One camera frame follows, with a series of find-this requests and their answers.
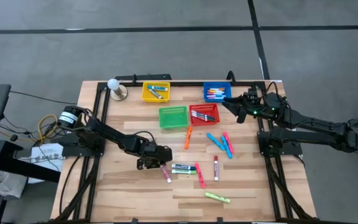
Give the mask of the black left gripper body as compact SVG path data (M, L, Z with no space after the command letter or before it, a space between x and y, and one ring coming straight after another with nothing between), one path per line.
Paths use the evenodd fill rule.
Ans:
M160 168L167 162L172 161L172 149L168 146L156 144L145 144L137 152L137 169L154 169Z

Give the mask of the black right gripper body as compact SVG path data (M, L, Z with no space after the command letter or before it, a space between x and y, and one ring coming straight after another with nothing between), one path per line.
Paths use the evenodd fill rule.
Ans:
M265 103L263 103L263 96L257 96L255 93L244 93L244 106L247 114L252 115L254 118L261 115L265 109Z

